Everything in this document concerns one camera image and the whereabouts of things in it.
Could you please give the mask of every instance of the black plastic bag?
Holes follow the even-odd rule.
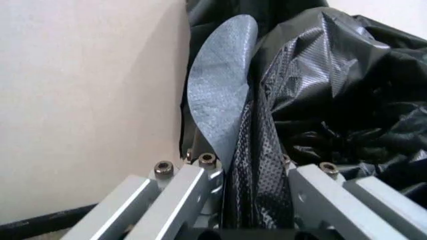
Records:
[[[223,226],[293,226],[283,154],[333,162],[346,179],[377,176],[425,206],[427,41],[332,8],[294,18],[260,9]],[[277,19],[287,21],[272,29]]]

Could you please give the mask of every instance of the metal bracket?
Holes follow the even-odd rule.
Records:
[[[156,181],[128,176],[62,240],[116,240],[140,219],[159,193]]]
[[[427,211],[374,176],[343,187],[410,239],[427,239]]]
[[[125,239],[174,239],[184,224],[194,224],[209,195],[209,186],[203,168],[184,165]]]
[[[333,226],[349,240],[406,239],[314,164],[291,169],[289,185],[305,228]]]

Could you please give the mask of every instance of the white wall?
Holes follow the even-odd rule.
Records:
[[[3,0],[0,19],[0,224],[178,160],[184,0]]]

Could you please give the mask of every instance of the bolt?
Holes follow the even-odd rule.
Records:
[[[324,173],[326,173],[327,175],[329,175],[329,177],[333,179],[337,179],[338,174],[340,173],[340,171],[338,171],[338,168],[335,164],[327,161],[321,162],[319,164],[319,167]]]
[[[187,149],[187,154],[185,156],[185,163],[186,164],[192,164],[192,149],[191,148]]]
[[[154,175],[160,179],[168,179],[174,175],[174,165],[170,161],[159,161],[154,166]]]
[[[198,165],[207,170],[215,169],[217,167],[217,157],[212,153],[203,153],[198,157]]]
[[[291,164],[291,159],[286,154],[283,154],[283,159],[284,159],[284,167],[289,168],[289,164]]]

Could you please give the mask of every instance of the crumpled black plastic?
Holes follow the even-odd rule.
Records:
[[[377,176],[427,206],[427,41],[331,8],[295,16],[323,1],[289,11],[297,1],[260,2],[224,1],[223,14],[191,28],[197,54],[193,43],[229,15],[251,14],[259,27],[223,226],[293,226],[282,154],[298,165],[333,162],[346,179]]]

